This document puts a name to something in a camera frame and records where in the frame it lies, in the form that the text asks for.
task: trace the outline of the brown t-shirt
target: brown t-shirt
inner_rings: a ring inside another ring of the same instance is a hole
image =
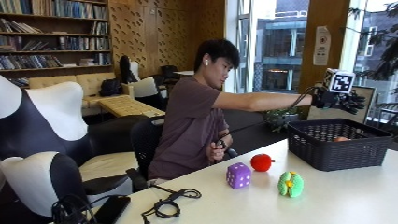
[[[222,110],[211,108],[218,95],[218,90],[200,84],[193,77],[176,84],[149,179],[173,179],[207,166],[206,148],[218,140],[218,132],[227,129]]]

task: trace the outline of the young man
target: young man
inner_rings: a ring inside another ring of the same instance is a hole
[[[153,184],[205,168],[223,157],[233,143],[221,109],[262,111],[289,107],[298,94],[219,91],[231,68],[238,67],[238,51],[230,41],[213,39],[198,46],[193,77],[173,88],[165,112],[160,146],[149,166]],[[310,105],[307,95],[298,105]],[[221,139],[225,144],[217,146]]]

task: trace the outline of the orange object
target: orange object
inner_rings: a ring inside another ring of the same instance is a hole
[[[335,137],[333,140],[333,142],[343,142],[343,141],[350,141],[350,139],[346,137]]]
[[[255,171],[265,172],[270,169],[274,160],[267,154],[257,154],[250,159],[251,167]]]

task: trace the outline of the black basket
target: black basket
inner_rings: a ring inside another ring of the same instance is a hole
[[[333,142],[335,137],[350,141]],[[350,119],[290,122],[289,150],[314,169],[345,170],[383,163],[391,134]]]

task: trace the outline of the bookshelf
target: bookshelf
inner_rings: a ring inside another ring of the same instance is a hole
[[[0,74],[110,72],[108,0],[0,1]]]

